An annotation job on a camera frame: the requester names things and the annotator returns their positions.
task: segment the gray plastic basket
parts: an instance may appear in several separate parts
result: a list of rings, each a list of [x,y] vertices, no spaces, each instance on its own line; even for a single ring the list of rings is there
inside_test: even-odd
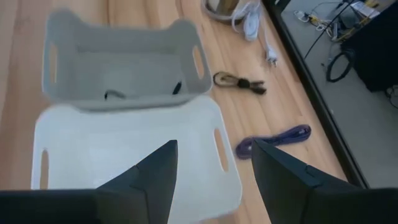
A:
[[[148,108],[181,104],[211,89],[205,53],[190,21],[177,20],[164,30],[110,28],[86,24],[62,9],[49,16],[46,29],[42,89],[56,103],[88,110]],[[178,83],[181,89],[173,95]],[[107,91],[125,98],[105,100]]]

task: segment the coiled black cable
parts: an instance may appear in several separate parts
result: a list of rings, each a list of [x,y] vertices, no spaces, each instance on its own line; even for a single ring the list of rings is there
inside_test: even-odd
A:
[[[336,63],[336,61],[341,57],[341,56],[345,56],[348,60],[348,65],[347,67],[344,69],[343,73],[337,77],[337,78],[332,78],[331,77],[331,69],[333,68],[334,64]],[[352,69],[352,67],[354,66],[354,60],[355,60],[355,52],[354,50],[348,49],[348,50],[344,50],[342,52],[340,52],[338,55],[336,55],[336,57],[333,58],[333,60],[327,65],[326,68],[326,80],[328,82],[338,82],[340,80],[342,80],[345,76],[347,76],[347,74],[349,73],[349,71]]]

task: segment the cable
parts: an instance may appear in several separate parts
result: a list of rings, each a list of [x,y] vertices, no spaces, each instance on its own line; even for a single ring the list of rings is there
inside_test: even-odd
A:
[[[386,90],[384,90],[384,94],[386,95],[386,97],[389,99],[390,104],[395,107],[396,109],[398,109],[398,105],[394,104],[392,102],[393,98],[398,98],[398,93],[396,92],[398,91],[398,86],[392,86],[390,88],[387,88]]]
[[[242,8],[235,9],[235,11],[230,16],[219,15],[216,12],[209,9],[206,0],[201,0],[201,7],[206,12],[206,14],[217,21],[231,21],[232,28],[241,33],[240,30],[236,28],[236,22],[240,19],[244,19],[243,22],[243,33],[244,38],[247,41],[254,41],[257,39],[258,30],[261,23],[262,7],[260,1],[249,1]],[[277,65],[278,56],[274,48],[270,45],[267,34],[266,26],[264,25],[264,39],[266,43],[267,61],[273,66]]]
[[[311,50],[313,49],[313,47],[315,46],[315,44],[318,42],[318,40],[321,38],[321,36],[326,32],[327,28],[329,28],[330,25],[341,15],[341,13],[343,13],[344,10],[346,10],[346,8],[348,8],[349,5],[350,5],[351,3],[353,3],[354,1],[355,1],[355,0],[351,0],[351,2],[348,3],[348,4],[343,8],[343,10],[341,10],[341,11],[330,21],[330,23],[325,27],[325,29],[324,29],[324,30],[322,31],[322,33],[318,36],[318,38],[313,42],[313,44],[311,45],[311,47],[309,48],[309,50],[308,50],[307,53],[305,54],[304,59],[306,59],[306,58],[308,57],[309,53],[311,52]]]
[[[339,75],[337,78],[332,78],[331,77],[331,69],[333,68],[336,61],[343,55],[347,58],[348,65],[344,69],[344,71],[341,75]],[[328,66],[326,68],[326,81],[335,83],[335,82],[342,80],[345,76],[347,76],[349,71],[354,66],[354,60],[355,60],[354,50],[348,49],[348,50],[344,50],[344,51],[340,52],[338,55],[336,55],[336,57],[333,58],[333,60],[328,64]]]
[[[250,82],[246,78],[236,77],[228,72],[217,72],[213,75],[214,83],[219,87],[238,87],[251,90],[253,93],[263,95],[267,89],[262,87],[264,81]]]
[[[313,12],[315,12],[317,15],[318,13],[315,11],[316,8],[318,8],[319,6],[323,5],[323,4],[337,4],[337,3],[341,3],[341,1],[334,1],[334,2],[321,2],[319,4],[317,4],[315,7],[313,7],[310,11],[310,14],[312,14]]]
[[[292,144],[305,141],[310,137],[310,135],[311,127],[306,124],[301,124],[275,136],[252,136],[244,138],[236,146],[236,155],[240,159],[250,159],[253,140],[264,141],[265,143],[271,144],[273,146],[280,146],[283,144]]]

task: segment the white plastic basket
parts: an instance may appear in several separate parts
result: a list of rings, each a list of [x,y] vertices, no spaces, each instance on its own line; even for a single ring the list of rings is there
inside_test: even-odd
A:
[[[221,134],[228,171],[221,166]],[[170,108],[87,113],[52,106],[36,122],[32,189],[40,188],[49,155],[49,189],[97,188],[165,142],[178,141],[178,168],[169,223],[195,223],[237,209],[242,185],[218,105],[207,96]]]

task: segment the basket handle hole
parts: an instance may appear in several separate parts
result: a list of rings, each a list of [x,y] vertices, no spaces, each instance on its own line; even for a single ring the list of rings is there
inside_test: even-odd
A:
[[[214,139],[217,145],[218,157],[220,159],[221,166],[224,172],[228,172],[228,160],[225,154],[225,147],[223,144],[223,139],[221,138],[220,131],[218,129],[214,130]]]
[[[49,152],[46,148],[42,151],[40,170],[40,189],[45,190],[49,187]]]
[[[50,45],[50,80],[52,83],[57,82],[57,62],[58,62],[58,48],[54,43]]]
[[[195,61],[195,66],[197,68],[199,79],[202,79],[205,76],[205,69],[203,68],[203,60],[197,45],[194,46],[192,55]]]

